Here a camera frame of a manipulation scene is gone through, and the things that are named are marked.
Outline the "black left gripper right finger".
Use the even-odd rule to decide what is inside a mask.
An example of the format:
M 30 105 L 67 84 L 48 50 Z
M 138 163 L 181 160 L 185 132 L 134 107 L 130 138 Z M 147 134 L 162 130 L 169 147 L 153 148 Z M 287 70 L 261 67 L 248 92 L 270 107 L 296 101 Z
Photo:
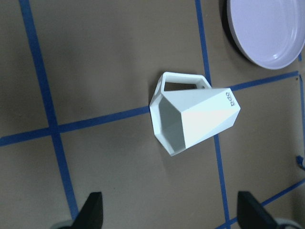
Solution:
M 279 224 L 249 191 L 239 191 L 237 222 L 241 229 L 277 229 Z

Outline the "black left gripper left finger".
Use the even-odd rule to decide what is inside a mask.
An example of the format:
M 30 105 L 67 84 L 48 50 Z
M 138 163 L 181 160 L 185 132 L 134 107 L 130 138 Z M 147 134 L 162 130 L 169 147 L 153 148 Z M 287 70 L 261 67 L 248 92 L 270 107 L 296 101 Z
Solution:
M 103 225 L 102 193 L 89 194 L 71 229 L 101 229 Z

